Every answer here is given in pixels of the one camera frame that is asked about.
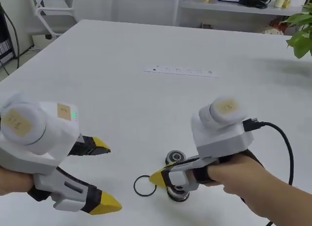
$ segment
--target black rubber ring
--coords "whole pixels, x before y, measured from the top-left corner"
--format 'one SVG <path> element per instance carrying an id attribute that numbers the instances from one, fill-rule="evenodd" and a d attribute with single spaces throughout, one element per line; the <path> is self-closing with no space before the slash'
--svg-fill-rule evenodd
<path id="1" fill-rule="evenodd" d="M 133 184 L 133 189 L 135 190 L 135 192 L 136 192 L 137 195 L 139 195 L 139 196 L 141 196 L 141 197 L 149 197 L 149 196 L 151 196 L 151 195 L 153 195 L 153 194 L 155 193 L 155 191 L 156 191 L 156 189 L 157 189 L 157 185 L 155 185 L 155 189 L 153 190 L 153 192 L 151 192 L 151 193 L 149 193 L 149 194 L 141 194 L 141 193 L 139 193 L 139 192 L 137 191 L 137 189 L 136 189 L 136 183 L 137 183 L 137 181 L 138 181 L 139 179 L 141 179 L 141 178 L 143 178 L 143 177 L 149 178 L 150 176 L 149 176 L 149 175 L 142 175 L 142 176 L 139 176 L 139 177 L 135 180 L 135 182 L 134 182 L 134 184 Z"/>

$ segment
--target table surface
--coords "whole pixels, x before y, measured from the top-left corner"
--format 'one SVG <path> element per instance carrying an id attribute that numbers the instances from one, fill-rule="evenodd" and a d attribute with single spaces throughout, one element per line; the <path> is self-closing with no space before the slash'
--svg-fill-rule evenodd
<path id="1" fill-rule="evenodd" d="M 250 117 L 285 131 L 295 156 L 294 185 L 312 192 L 312 58 L 297 60 L 287 38 L 81 21 L 0 83 L 0 103 L 24 91 L 37 100 L 76 104 L 81 132 L 98 136 L 112 152 L 68 157 L 61 167 L 114 195 L 123 209 L 100 216 L 56 211 L 51 200 L 36 203 L 16 193 L 1 197 L 0 221 L 6 226 L 264 226 L 266 219 L 222 187 L 200 187 L 178 204 L 162 189 L 139 197 L 133 182 L 160 169 L 170 150 L 196 155 L 192 114 L 220 95 L 235 95 Z M 143 71 L 154 65 L 211 70 L 220 78 Z M 289 157 L 281 136 L 263 128 L 254 138 L 251 150 L 287 181 Z"/>

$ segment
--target beige label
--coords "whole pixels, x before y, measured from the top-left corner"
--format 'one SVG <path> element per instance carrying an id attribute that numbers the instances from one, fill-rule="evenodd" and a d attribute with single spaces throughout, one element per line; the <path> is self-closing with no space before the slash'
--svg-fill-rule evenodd
<path id="1" fill-rule="evenodd" d="M 19 137 L 24 137 L 33 127 L 33 125 L 15 109 L 11 109 L 5 115 L 3 124 L 10 127 Z"/>
<path id="2" fill-rule="evenodd" d="M 70 107 L 61 103 L 58 103 L 58 118 L 62 118 L 65 120 L 72 120 Z"/>
<path id="3" fill-rule="evenodd" d="M 234 99 L 228 99 L 216 103 L 214 107 L 219 111 L 220 114 L 226 115 L 236 111 L 238 109 L 238 104 Z"/>

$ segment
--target white power strip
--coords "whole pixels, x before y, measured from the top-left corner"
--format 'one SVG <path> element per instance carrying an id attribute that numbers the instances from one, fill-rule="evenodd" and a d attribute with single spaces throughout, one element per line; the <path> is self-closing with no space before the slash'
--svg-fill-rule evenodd
<path id="1" fill-rule="evenodd" d="M 189 76 L 208 76 L 208 77 L 219 77 L 216 73 L 207 70 L 195 70 L 189 68 L 173 68 L 168 66 L 154 66 L 144 70 L 149 73 L 159 74 L 178 74 L 178 75 L 189 75 Z"/>

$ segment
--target shelf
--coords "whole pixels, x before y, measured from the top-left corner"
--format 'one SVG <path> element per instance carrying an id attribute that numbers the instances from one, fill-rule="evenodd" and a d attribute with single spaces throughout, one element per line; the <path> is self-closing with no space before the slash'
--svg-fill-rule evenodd
<path id="1" fill-rule="evenodd" d="M 203 9 L 215 11 L 227 11 L 236 13 L 254 13 L 254 14 L 267 14 L 278 16 L 291 16 L 295 13 L 302 12 L 302 7 L 289 7 L 287 9 L 275 8 L 273 5 L 268 6 L 266 9 L 249 8 L 238 4 L 236 2 L 225 2 L 218 0 L 210 0 L 209 3 L 203 1 L 181 1 L 180 6 L 187 9 Z"/>

